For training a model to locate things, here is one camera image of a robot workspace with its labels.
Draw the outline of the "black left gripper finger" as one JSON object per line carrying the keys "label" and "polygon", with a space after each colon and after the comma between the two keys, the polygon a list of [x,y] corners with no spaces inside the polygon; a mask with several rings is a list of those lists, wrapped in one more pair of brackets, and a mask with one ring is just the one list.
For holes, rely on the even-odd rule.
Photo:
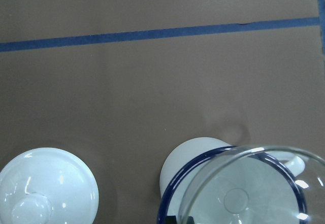
{"label": "black left gripper finger", "polygon": [[176,216],[166,216],[165,224],[176,224]]}

